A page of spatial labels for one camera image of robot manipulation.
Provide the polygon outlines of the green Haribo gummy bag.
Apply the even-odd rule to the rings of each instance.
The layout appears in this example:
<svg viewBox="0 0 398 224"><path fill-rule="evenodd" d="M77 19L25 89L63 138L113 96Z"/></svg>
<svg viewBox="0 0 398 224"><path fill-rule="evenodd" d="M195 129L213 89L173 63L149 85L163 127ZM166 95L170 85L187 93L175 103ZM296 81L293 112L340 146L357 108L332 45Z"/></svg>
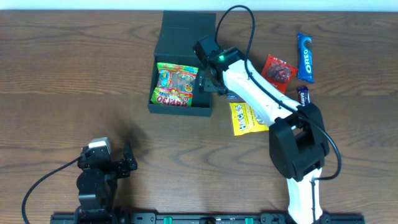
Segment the green Haribo gummy bag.
<svg viewBox="0 0 398 224"><path fill-rule="evenodd" d="M158 81L150 101L155 105L191 107L198 68L157 63Z"/></svg>

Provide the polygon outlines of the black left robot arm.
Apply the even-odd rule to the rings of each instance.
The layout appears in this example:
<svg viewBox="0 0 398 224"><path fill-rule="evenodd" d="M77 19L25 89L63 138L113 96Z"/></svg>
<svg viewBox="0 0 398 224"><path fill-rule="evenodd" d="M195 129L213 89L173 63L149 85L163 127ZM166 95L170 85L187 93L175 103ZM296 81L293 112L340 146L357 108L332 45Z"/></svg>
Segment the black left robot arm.
<svg viewBox="0 0 398 224"><path fill-rule="evenodd" d="M117 220L114 200L118 180L129 177L130 172L137 169L130 141L125 142L122 153L124 159L116 162L111 160L111 146L107 137L93 139L82 148L78 159L82 173L76 181L82 220Z"/></svg>

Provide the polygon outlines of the dark green box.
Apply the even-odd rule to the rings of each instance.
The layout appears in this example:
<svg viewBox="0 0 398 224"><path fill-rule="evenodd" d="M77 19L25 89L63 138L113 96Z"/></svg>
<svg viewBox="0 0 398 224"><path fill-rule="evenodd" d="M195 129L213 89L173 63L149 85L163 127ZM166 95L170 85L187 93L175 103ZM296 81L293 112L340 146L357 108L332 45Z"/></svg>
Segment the dark green box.
<svg viewBox="0 0 398 224"><path fill-rule="evenodd" d="M157 85L158 62L188 65L198 68L198 77L193 86L191 107L155 105L148 101L151 113L187 116L211 116L210 92L203 90L201 78L205 74L199 59L193 51L196 42L205 36L215 34L216 14L210 12L164 11L158 42L154 50L154 65L150 84L150 95Z"/></svg>

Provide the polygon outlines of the red Hacks candy bag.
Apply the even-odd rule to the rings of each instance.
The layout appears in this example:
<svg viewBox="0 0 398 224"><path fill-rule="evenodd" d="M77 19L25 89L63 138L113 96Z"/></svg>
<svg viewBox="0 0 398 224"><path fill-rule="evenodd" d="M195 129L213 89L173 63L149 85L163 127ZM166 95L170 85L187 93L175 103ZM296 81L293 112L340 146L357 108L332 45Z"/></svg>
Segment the red Hacks candy bag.
<svg viewBox="0 0 398 224"><path fill-rule="evenodd" d="M297 72L297 68L269 54L261 76L281 93L285 93L288 83Z"/></svg>

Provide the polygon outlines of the blue Oreo cookie pack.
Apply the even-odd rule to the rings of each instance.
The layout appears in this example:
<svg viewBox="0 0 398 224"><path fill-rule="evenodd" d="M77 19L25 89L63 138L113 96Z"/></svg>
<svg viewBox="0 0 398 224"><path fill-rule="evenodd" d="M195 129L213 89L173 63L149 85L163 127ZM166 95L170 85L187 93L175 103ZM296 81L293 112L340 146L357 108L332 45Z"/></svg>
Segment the blue Oreo cookie pack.
<svg viewBox="0 0 398 224"><path fill-rule="evenodd" d="M299 33L298 39L298 79L313 83L313 62L312 62L312 36Z"/></svg>

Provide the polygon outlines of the yellow Hacks candy bag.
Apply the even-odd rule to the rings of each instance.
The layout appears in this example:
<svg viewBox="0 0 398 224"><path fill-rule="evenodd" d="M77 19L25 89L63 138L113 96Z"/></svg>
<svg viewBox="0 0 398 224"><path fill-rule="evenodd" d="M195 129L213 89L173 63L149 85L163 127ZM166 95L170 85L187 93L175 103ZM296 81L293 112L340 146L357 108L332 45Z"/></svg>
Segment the yellow Hacks candy bag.
<svg viewBox="0 0 398 224"><path fill-rule="evenodd" d="M235 136L269 130L265 122L247 103L230 103L229 107Z"/></svg>

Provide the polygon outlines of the purple Dairy Milk bar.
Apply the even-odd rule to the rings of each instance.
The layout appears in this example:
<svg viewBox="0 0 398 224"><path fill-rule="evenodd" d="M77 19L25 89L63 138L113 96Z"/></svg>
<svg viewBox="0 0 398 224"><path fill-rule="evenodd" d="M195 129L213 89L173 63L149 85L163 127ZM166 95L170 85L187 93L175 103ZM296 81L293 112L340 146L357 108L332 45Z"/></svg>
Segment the purple Dairy Milk bar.
<svg viewBox="0 0 398 224"><path fill-rule="evenodd" d="M298 99L302 106L306 106L310 103L310 93L307 86L299 86L296 88L298 93Z"/></svg>

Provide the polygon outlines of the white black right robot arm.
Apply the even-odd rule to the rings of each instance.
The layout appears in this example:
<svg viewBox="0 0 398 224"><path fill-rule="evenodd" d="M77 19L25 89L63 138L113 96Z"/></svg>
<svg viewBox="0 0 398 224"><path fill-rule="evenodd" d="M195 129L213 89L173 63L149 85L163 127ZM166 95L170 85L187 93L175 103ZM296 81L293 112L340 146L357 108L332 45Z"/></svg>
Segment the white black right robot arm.
<svg viewBox="0 0 398 224"><path fill-rule="evenodd" d="M206 91L240 96L269 128L269 153L287 179L288 214L295 223L316 223L323 215L319 182L330 137L322 114L312 103L302 106L263 78L236 47L196 44L193 51L205 68Z"/></svg>

